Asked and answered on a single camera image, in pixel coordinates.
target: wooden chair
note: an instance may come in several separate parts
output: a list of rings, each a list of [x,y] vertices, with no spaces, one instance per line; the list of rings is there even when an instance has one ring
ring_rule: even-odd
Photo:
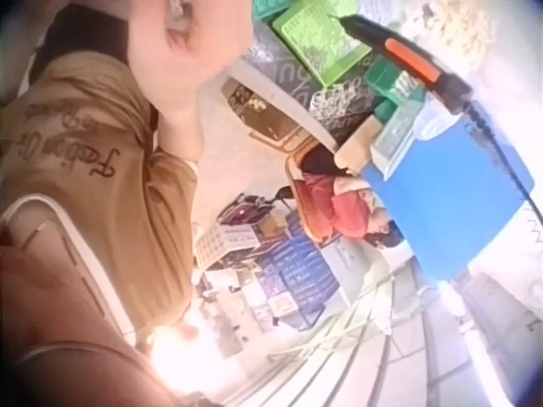
[[[332,238],[333,228],[321,212],[316,209],[311,191],[305,182],[294,179],[292,173],[293,167],[299,169],[305,155],[318,144],[318,140],[313,137],[308,138],[300,144],[285,160],[285,172],[288,183],[292,188],[294,199],[298,205],[299,218],[305,234],[313,242],[323,244]]]

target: person in brown shirt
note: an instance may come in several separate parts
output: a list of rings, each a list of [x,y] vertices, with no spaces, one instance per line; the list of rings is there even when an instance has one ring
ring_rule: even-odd
[[[168,29],[166,0],[132,0],[128,24],[67,6],[30,89],[2,111],[3,227],[82,277],[131,343],[177,321],[193,295],[197,91],[252,38],[250,0],[191,10],[181,33]]]

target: blue board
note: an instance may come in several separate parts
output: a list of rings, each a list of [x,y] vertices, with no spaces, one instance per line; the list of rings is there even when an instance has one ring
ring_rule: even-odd
[[[362,173],[434,281],[463,273],[523,204],[512,181],[468,135],[470,125],[462,118],[434,140],[415,142],[386,182],[372,165]],[[516,150],[501,133],[497,139],[531,191],[534,181]]]

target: table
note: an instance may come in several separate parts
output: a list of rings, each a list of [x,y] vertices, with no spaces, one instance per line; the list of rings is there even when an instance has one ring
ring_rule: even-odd
[[[371,93],[350,106],[344,118],[325,128],[309,114],[308,95],[316,90],[311,76],[281,44],[271,41],[265,25],[255,25],[253,54],[239,60],[229,74],[289,115],[332,151],[367,117],[377,98]],[[365,73],[360,63],[346,74]],[[443,135],[416,142],[389,181],[371,165],[362,173],[395,218],[432,280],[450,279],[497,235],[523,203],[514,185],[493,167],[489,156],[468,136],[459,120]],[[498,135],[520,179],[534,182],[511,145]]]

